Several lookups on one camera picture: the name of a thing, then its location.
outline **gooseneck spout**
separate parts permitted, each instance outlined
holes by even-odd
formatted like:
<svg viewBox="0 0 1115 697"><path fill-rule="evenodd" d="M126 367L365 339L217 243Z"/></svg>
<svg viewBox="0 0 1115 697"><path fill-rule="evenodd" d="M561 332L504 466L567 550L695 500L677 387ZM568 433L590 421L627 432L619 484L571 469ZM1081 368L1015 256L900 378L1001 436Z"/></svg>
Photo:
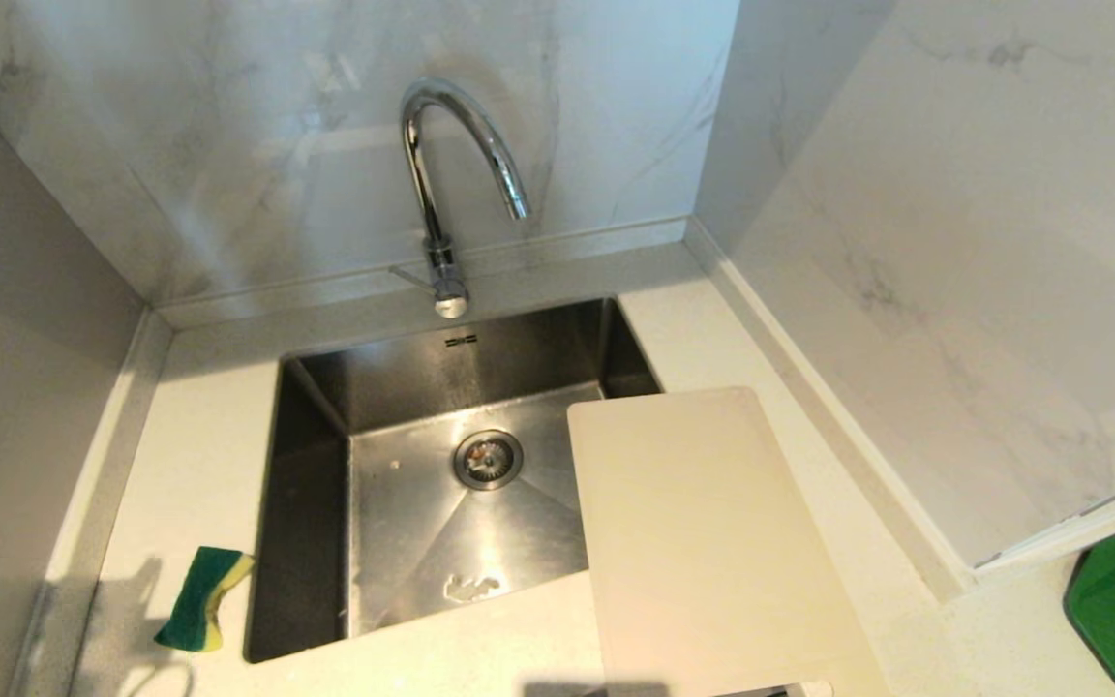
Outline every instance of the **gooseneck spout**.
<svg viewBox="0 0 1115 697"><path fill-rule="evenodd" d="M450 235L442 230L442 221L437 217L433 184L429 182L428 168L424 164L424 151L420 147L420 114L426 106L442 106L450 112L458 123L464 124L464 128L467 128L467 133L476 141L476 145L489 164L510 216L514 220L526 217L531 209L527 207L523 181L518 177L514 158L502 141L502 134L493 127L493 122L476 100L445 79L423 78L407 88L407 94L403 96L403 145L407 149L415 194L420 200L424 226L428 231L424 246L429 260L429 280L433 282L437 313L447 319L455 319L467 312L467 285L455 261Z"/></svg>

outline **stainless steel sink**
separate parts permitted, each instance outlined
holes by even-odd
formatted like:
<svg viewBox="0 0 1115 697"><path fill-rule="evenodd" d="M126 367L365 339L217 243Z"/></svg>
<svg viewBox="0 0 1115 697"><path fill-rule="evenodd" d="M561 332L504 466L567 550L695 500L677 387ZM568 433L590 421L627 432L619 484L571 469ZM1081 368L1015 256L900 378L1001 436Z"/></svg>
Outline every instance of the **stainless steel sink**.
<svg viewBox="0 0 1115 697"><path fill-rule="evenodd" d="M586 569L566 407L659 391L611 299L283 361L248 660Z"/></svg>

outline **logo on sink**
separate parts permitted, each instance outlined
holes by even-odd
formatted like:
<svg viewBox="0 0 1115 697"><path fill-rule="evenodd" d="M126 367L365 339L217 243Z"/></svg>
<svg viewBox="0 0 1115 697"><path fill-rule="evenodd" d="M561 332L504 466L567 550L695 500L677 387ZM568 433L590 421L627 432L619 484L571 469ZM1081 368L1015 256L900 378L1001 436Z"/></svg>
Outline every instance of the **logo on sink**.
<svg viewBox="0 0 1115 697"><path fill-rule="evenodd" d="M446 348L450 349L453 346L459 346L462 343L476 343L476 335L469 333L468 336L456 336L453 339L446 340Z"/></svg>

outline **sink bottom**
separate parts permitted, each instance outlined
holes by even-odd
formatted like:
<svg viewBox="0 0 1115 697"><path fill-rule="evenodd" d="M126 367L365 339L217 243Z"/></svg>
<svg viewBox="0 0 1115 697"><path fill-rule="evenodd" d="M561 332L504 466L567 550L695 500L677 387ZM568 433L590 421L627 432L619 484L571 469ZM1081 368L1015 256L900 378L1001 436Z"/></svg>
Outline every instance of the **sink bottom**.
<svg viewBox="0 0 1115 697"><path fill-rule="evenodd" d="M350 635L521 591L588 568L566 407L597 380L350 439ZM517 439L517 476L471 488L455 473L468 436Z"/></svg>

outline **white countertop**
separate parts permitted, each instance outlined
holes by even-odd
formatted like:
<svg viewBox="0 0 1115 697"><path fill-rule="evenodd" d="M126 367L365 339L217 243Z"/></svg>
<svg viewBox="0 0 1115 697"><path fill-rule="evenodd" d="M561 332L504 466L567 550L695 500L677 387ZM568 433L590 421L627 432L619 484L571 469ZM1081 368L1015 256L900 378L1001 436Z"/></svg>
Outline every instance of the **white countertop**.
<svg viewBox="0 0 1115 697"><path fill-rule="evenodd" d="M895 694L1115 694L1060 610L1073 560L946 606L681 244L473 279L467 321L619 296L667 393L747 385L774 425ZM251 552L278 358L440 327L419 291L266 314L174 337L106 551L72 694L476 694L561 697L603 678L588 572L293 657L243 658L249 583L224 648L152 643L200 544Z"/></svg>

